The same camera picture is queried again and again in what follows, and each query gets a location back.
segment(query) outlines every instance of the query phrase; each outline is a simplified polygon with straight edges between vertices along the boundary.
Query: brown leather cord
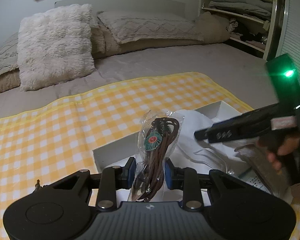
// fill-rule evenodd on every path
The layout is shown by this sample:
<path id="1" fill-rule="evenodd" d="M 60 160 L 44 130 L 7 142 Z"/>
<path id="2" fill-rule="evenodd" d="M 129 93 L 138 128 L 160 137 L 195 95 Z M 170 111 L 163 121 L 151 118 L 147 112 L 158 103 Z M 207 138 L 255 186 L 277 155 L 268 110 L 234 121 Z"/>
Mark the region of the brown leather cord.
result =
<path id="1" fill-rule="evenodd" d="M 146 151 L 146 166 L 137 176 L 135 187 L 145 183 L 145 192 L 141 195 L 139 200 L 145 202 L 150 201 L 157 191 L 162 187 L 164 182 L 163 161 L 168 150 L 169 145 L 176 139 L 180 125 L 174 118 L 156 118 L 152 122 L 152 126 L 147 133 L 147 137 L 154 130 L 158 131 L 162 136 L 160 145 L 150 151 Z"/>

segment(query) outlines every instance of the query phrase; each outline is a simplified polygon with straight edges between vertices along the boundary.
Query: headboard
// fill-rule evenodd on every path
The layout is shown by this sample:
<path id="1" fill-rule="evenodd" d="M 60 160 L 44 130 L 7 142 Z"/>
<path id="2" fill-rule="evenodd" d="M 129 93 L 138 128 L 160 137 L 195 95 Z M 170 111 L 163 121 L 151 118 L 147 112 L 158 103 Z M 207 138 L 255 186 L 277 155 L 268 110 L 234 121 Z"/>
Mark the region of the headboard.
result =
<path id="1" fill-rule="evenodd" d="M 92 5 L 93 13 L 98 11 L 142 11 L 156 13 L 173 13 L 185 16 L 186 4 L 173 0 L 62 0 L 54 3 L 54 7 L 70 4 Z"/>

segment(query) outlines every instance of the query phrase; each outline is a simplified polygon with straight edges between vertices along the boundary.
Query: clear plastic packaging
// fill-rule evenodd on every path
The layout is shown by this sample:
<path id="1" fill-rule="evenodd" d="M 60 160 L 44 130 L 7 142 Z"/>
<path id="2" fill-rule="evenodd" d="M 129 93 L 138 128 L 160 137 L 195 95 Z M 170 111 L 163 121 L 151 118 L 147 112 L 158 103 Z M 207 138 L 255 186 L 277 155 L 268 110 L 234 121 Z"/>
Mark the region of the clear plastic packaging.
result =
<path id="1" fill-rule="evenodd" d="M 150 110 L 142 118 L 138 136 L 136 177 L 130 201 L 149 202 L 164 182 L 164 161 L 176 147 L 184 116 L 175 112 Z"/>

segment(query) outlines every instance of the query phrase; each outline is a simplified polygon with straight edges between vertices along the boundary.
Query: green led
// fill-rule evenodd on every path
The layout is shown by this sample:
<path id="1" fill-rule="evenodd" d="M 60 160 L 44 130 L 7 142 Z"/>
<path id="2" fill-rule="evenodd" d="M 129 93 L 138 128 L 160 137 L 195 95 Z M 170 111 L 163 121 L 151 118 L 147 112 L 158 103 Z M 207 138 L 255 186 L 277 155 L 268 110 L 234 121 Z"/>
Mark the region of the green led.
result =
<path id="1" fill-rule="evenodd" d="M 292 75 L 294 74 L 294 70 L 288 70 L 285 73 L 283 73 L 286 77 L 292 77 Z"/>

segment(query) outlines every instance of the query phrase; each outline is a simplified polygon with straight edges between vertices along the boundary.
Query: yellow trim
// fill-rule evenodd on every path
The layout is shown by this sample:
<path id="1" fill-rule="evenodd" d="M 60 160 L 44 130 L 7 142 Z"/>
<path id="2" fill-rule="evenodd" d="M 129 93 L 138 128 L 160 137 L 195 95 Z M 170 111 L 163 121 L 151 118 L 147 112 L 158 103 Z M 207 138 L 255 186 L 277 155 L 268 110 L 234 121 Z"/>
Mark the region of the yellow trim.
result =
<path id="1" fill-rule="evenodd" d="M 116 83 L 111 83 L 111 84 L 107 84 L 107 85 L 104 85 L 102 87 L 98 87 L 98 88 L 95 88 L 95 89 L 92 89 L 92 90 L 89 90 L 87 92 L 83 92 L 83 93 L 80 93 L 80 94 L 76 94 L 76 95 L 71 95 L 71 96 L 66 96 L 66 97 L 62 97 L 62 98 L 58 98 L 56 99 L 55 101 L 47 104 L 46 106 L 43 106 L 41 108 L 38 108 L 38 109 L 34 109 L 34 110 L 28 110 L 28 111 L 24 111 L 24 112 L 21 112 L 19 114 L 15 114 L 15 115 L 12 115 L 12 116 L 8 116 L 8 117 L 3 117 L 3 118 L 0 118 L 0 121 L 4 121 L 6 119 L 11 119 L 11 118 L 14 118 L 14 117 L 17 117 L 17 116 L 21 116 L 23 114 L 27 114 L 27 113 L 32 113 L 32 112 L 35 112 L 35 111 L 40 111 L 46 107 L 49 107 L 50 105 L 52 105 L 53 103 L 55 102 L 58 102 L 58 101 L 62 101 L 66 98 L 75 98 L 77 96 L 82 96 L 82 95 L 86 95 L 88 93 L 91 93 L 91 92 L 94 92 L 96 90 L 100 90 L 100 89 L 107 89 L 108 87 L 110 86 L 113 86 L 113 85 L 119 85 L 121 83 L 124 83 L 124 82 L 132 82 L 132 81 L 135 81 L 135 80 L 142 80 L 142 79 L 154 79 L 154 78 L 159 78 L 159 77 L 170 77 L 170 76 L 175 76 L 175 75 L 180 75 L 180 74 L 190 74 L 190 73 L 194 73 L 194 74 L 199 74 L 199 75 L 204 75 L 206 76 L 207 78 L 209 78 L 207 75 L 205 74 L 202 74 L 202 73 L 199 73 L 199 72 L 184 72 L 184 73 L 177 73 L 177 74 L 171 74 L 171 75 L 166 75 L 166 76 L 149 76 L 149 77 L 139 77 L 139 78 L 133 78 L 133 79 L 129 79 L 129 80 L 124 80 L 124 81 L 119 81 L 119 82 L 116 82 Z M 220 92 L 221 94 L 224 94 L 225 96 L 227 96 L 228 98 L 230 98 L 231 100 L 233 100 L 234 102 L 236 102 L 239 106 L 245 108 L 245 109 L 248 109 L 248 110 L 253 110 L 252 107 L 250 107 L 249 105 L 247 105 L 246 103 L 242 102 L 241 100 L 239 100 L 238 98 L 236 98 L 232 93 L 230 93 L 228 90 L 226 90 L 225 88 L 221 87 L 220 85 L 218 85 L 217 83 L 215 83 L 211 78 L 209 78 L 211 80 L 211 83 L 209 82 L 205 82 L 206 84 L 210 85 L 210 86 L 213 86 L 218 92 Z M 110 90 L 112 92 L 114 91 L 117 91 L 123 87 L 129 87 L 130 85 L 127 84 L 125 86 L 121 86 L 121 87 L 118 87 L 116 86 L 115 88 L 111 88 Z M 103 91 L 103 92 L 100 92 L 100 95 L 104 95 L 107 93 L 107 91 L 109 90 L 106 90 L 106 91 Z M 41 118 L 42 116 L 46 115 L 46 114 L 49 114 L 51 113 L 52 111 L 55 111 L 61 107 L 64 107 L 64 106 L 68 106 L 68 105 L 78 105 L 78 104 L 82 104 L 86 101 L 89 101 L 93 99 L 93 97 L 88 97 L 88 98 L 85 98 L 83 100 L 80 100 L 80 101 L 71 101 L 71 102 L 66 102 L 66 103 L 63 103 L 62 105 L 60 106 L 55 106 L 55 107 L 52 107 L 51 109 L 47 110 L 46 112 L 40 114 L 40 115 L 37 115 L 36 117 L 33 117 L 31 118 L 30 120 L 25 120 L 25 121 L 21 121 L 21 122 L 17 122 L 17 123 L 13 123 L 9 126 L 4 126 L 4 127 L 1 127 L 0 128 L 0 131 L 2 130 L 5 130 L 5 129 L 8 129 L 8 128 L 12 128 L 16 125 L 22 125 L 22 124 L 25 124 L 25 123 L 28 123 L 28 122 L 33 122 L 35 120 L 37 120 L 38 118 Z"/>

